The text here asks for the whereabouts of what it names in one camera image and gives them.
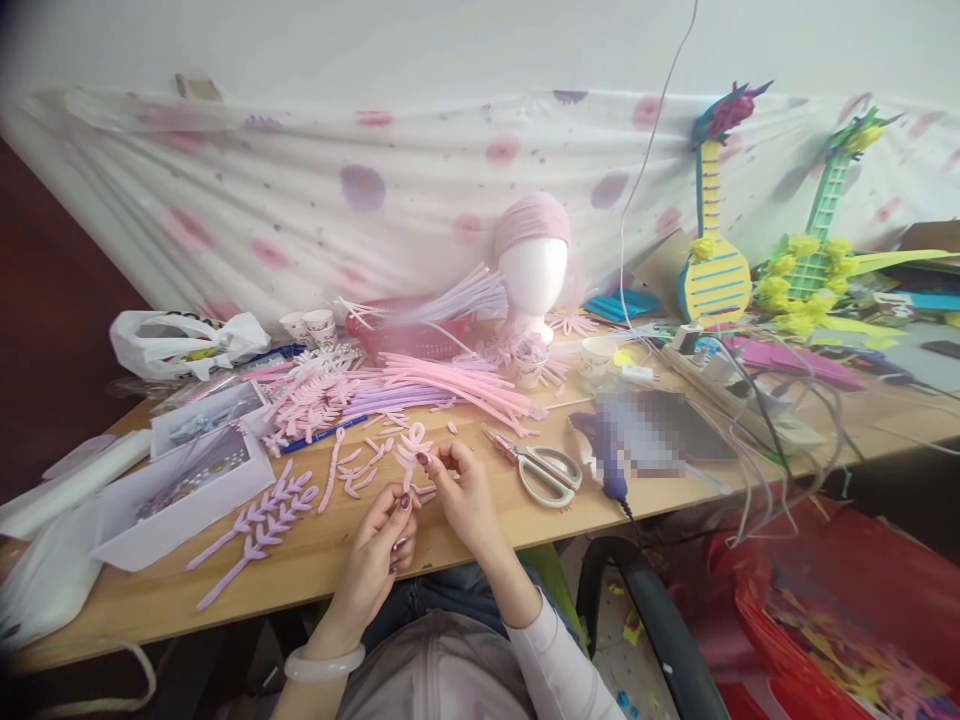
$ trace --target guitar neck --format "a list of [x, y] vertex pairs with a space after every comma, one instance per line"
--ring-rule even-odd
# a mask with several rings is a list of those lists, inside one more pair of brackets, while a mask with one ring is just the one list
[[697, 217], [700, 237], [719, 240], [720, 143], [707, 140], [697, 148]]
[[812, 235], [821, 243], [830, 236], [830, 226], [843, 194], [843, 182], [850, 167], [849, 155], [835, 155], [827, 160], [817, 187], [817, 196], [813, 200], [810, 219], [807, 221], [807, 235]]

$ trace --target woman's left hand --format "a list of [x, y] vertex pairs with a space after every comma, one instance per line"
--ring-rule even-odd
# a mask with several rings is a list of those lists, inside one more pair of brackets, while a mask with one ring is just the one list
[[416, 534], [412, 495], [399, 483], [387, 485], [360, 521], [340, 585], [304, 650], [305, 659], [340, 657], [359, 645], [396, 573], [413, 563]]

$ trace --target mannequin head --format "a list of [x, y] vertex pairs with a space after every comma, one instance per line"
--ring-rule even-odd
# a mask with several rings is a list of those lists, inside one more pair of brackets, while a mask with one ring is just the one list
[[508, 301], [502, 332], [521, 337], [536, 332], [544, 342], [553, 340], [543, 316], [563, 288], [569, 241], [570, 221], [552, 195], [535, 193], [504, 213], [494, 233]]

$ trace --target wooden table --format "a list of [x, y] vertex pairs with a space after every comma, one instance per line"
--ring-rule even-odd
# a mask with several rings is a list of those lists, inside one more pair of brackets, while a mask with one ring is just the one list
[[[691, 397], [697, 396], [656, 358], [650, 364], [660, 373], [661, 386], [684, 390]], [[586, 399], [586, 395], [574, 385], [576, 382], [572, 381], [560, 397], [555, 397], [552, 389], [534, 391], [532, 395], [544, 406]], [[890, 397], [881, 397], [877, 393]], [[960, 419], [956, 416], [898, 400], [907, 398], [960, 410], [960, 403], [949, 398], [932, 398], [909, 388], [879, 384], [877, 387], [871, 386], [871, 392], [844, 393], [843, 398], [844, 425], [867, 458], [915, 447], [909, 440], [869, 427], [870, 423], [879, 423], [925, 442], [938, 442], [960, 435]], [[148, 409], [147, 403], [142, 404], [117, 422], [109, 432], [123, 434], [147, 427]], [[528, 427], [536, 427], [542, 433], [540, 438], [530, 440], [535, 440], [537, 444], [563, 447], [567, 416], [577, 410], [589, 409], [591, 406], [588, 402], [566, 405], [551, 411], [540, 423], [526, 421]], [[450, 433], [446, 424], [448, 421], [454, 422], [459, 429], [460, 439], [486, 460], [501, 522], [516, 548], [539, 545], [625, 522], [617, 504], [608, 500], [600, 488], [593, 484], [585, 483], [574, 502], [562, 511], [548, 510], [532, 501], [523, 490], [516, 469], [496, 454], [491, 443], [482, 435], [480, 425], [490, 419], [472, 406], [455, 406], [441, 412], [423, 409], [408, 414], [411, 420], [424, 423], [426, 437], [430, 440], [448, 438]], [[797, 414], [821, 432], [832, 436], [832, 424], [818, 402], [805, 400]], [[358, 462], [362, 461], [367, 453], [372, 452], [363, 443], [363, 438], [377, 438], [377, 433], [382, 429], [378, 424], [368, 430], [361, 430], [360, 426], [348, 430], [341, 455], [363, 447], [365, 450], [358, 458]], [[312, 470], [314, 480], [321, 485], [321, 491], [327, 478], [332, 445], [333, 439], [329, 438], [290, 456], [294, 459], [294, 472]], [[830, 449], [825, 447], [817, 453], [819, 462], [824, 461]], [[849, 449], [844, 451], [841, 459], [846, 463], [856, 461]], [[274, 462], [277, 476], [286, 461], [287, 457], [284, 457]], [[779, 471], [771, 463], [761, 465], [769, 480], [779, 477]], [[296, 523], [284, 544], [271, 549], [272, 556], [269, 559], [248, 566], [203, 612], [194, 611], [196, 604], [240, 558], [241, 541], [234, 539], [196, 570], [187, 572], [184, 567], [230, 528], [232, 515], [213, 524], [141, 572], [131, 574], [105, 566], [80, 615], [70, 625], [21, 652], [17, 656], [17, 669], [34, 672], [105, 652], [100, 647], [72, 642], [79, 638], [116, 637], [141, 644], [149, 643], [329, 596], [337, 588], [351, 536], [369, 500], [385, 483], [399, 482], [403, 478], [400, 466], [389, 457], [384, 458], [378, 467], [380, 470], [376, 479], [361, 491], [360, 501], [348, 497], [342, 487], [335, 488], [330, 506], [323, 515], [306, 513], [304, 519]], [[744, 488], [737, 463], [702, 464], [698, 467], [728, 483], [735, 491]], [[809, 463], [800, 458], [796, 459], [792, 468], [797, 475], [811, 469]], [[629, 483], [628, 501], [638, 518], [678, 510], [718, 497], [715, 490], [692, 476], [633, 479]], [[470, 553], [447, 526], [440, 502], [427, 505], [420, 514], [416, 556], [408, 575], [457, 565], [471, 559]]]

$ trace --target white cloth backdrop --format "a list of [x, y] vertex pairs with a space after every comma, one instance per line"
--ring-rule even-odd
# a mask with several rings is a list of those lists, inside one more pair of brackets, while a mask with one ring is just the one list
[[[627, 215], [628, 262], [677, 227], [696, 232], [689, 135], [715, 99], [667, 98]], [[164, 309], [252, 311], [277, 333], [285, 312], [339, 294], [371, 300], [451, 285], [489, 258], [501, 213], [541, 189], [570, 215], [572, 264], [608, 286], [658, 104], [655, 95], [543, 91], [447, 109], [297, 111], [64, 90], [25, 107], [151, 258], [130, 278], [136, 287], [149, 295], [162, 279], [184, 303]], [[826, 138], [871, 104], [884, 117], [906, 114], [852, 168], [833, 234], [889, 246], [911, 222], [955, 216], [960, 118], [870, 95], [768, 92], [721, 156], [723, 226], [752, 263], [782, 233], [803, 230]]]

